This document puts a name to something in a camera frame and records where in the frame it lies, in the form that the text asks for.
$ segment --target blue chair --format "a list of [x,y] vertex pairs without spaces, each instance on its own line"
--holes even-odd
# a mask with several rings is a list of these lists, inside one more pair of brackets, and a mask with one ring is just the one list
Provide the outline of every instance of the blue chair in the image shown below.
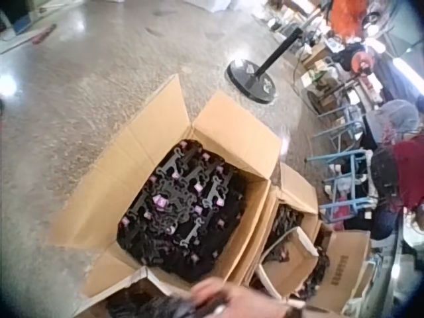
[[[362,120],[362,112],[357,105],[345,105],[327,113],[323,113],[319,115],[318,118],[323,118],[337,112],[343,112],[344,124],[321,131],[320,133],[312,136],[312,138],[328,135],[329,140],[337,152],[346,152],[354,148],[357,141],[356,136],[363,133],[365,130],[364,121]],[[352,142],[342,150],[342,140],[344,135],[348,136]]]
[[[333,162],[337,159],[347,159],[350,161],[350,172],[347,174],[343,174],[340,176],[335,176],[333,178],[329,178],[324,180],[324,184],[331,184],[331,189],[333,192],[333,197],[331,198],[331,203],[320,205],[320,211],[324,210],[324,218],[328,223],[336,223],[339,221],[344,221],[346,219],[350,219],[358,215],[360,209],[365,209],[367,207],[375,207],[376,206],[376,198],[371,197],[356,197],[355,185],[356,185],[356,170],[358,168],[358,164],[361,160],[366,160],[366,151],[365,150],[351,150],[345,152],[339,152],[336,154],[327,154],[324,156],[315,156],[307,158],[307,162],[324,160],[327,164]],[[351,199],[345,201],[337,201],[339,197],[337,197],[338,189],[337,184],[338,181],[342,178],[350,177],[351,185],[350,185],[350,197]],[[341,207],[349,208],[349,215],[345,215],[343,217],[335,217],[335,213]]]

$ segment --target round black base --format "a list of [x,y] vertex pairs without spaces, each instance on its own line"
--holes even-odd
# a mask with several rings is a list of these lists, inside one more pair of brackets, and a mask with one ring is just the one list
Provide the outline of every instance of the round black base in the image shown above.
[[307,98],[309,98],[309,101],[311,102],[311,106],[314,108],[317,114],[321,114],[321,101],[319,100],[317,95],[313,93],[312,91],[308,91]]
[[234,60],[228,65],[227,74],[243,95],[257,103],[269,104],[276,97],[276,86],[267,73],[254,76],[258,68],[248,60]]

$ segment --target finger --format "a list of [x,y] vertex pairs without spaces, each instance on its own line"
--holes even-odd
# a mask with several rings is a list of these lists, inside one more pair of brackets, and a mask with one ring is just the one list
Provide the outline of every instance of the finger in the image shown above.
[[225,288],[224,281],[219,278],[209,278],[191,290],[191,300],[196,306],[202,305]]

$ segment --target black pole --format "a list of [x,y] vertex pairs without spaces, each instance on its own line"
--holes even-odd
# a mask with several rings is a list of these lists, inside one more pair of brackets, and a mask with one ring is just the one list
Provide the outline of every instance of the black pole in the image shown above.
[[303,31],[297,27],[271,54],[271,56],[257,69],[254,75],[258,78],[302,35]]

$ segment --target cable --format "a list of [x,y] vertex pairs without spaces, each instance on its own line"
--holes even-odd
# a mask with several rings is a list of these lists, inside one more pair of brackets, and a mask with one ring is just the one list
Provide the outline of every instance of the cable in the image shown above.
[[[319,27],[320,27],[320,25],[321,25],[321,23],[324,21],[324,18],[325,18],[325,15],[323,15],[322,17],[321,17],[321,21],[319,21],[319,23],[318,23],[318,25],[317,25],[317,28],[313,31],[313,35],[312,35],[312,38],[316,35],[316,33],[317,33],[317,31],[318,31],[318,29],[319,29]],[[316,111],[311,107],[311,106],[309,106],[309,103],[308,102],[306,102],[305,101],[305,99],[301,96],[301,94],[300,94],[300,92],[297,90],[297,87],[296,87],[296,84],[295,84],[295,81],[296,81],[296,72],[297,72],[297,68],[299,67],[299,64],[300,64],[300,60],[301,60],[301,57],[302,57],[302,55],[303,55],[303,53],[305,52],[305,49],[306,49],[306,45],[303,45],[303,48],[301,49],[301,53],[300,53],[300,55],[299,55],[299,58],[297,59],[297,63],[296,63],[296,66],[295,66],[295,68],[294,68],[294,71],[293,71],[293,83],[292,83],[292,85],[291,85],[291,88],[293,89],[293,91],[295,92],[295,94],[303,101],[303,103],[304,104],[306,104],[306,106],[307,106],[307,108],[312,112],[312,113],[316,113]]]

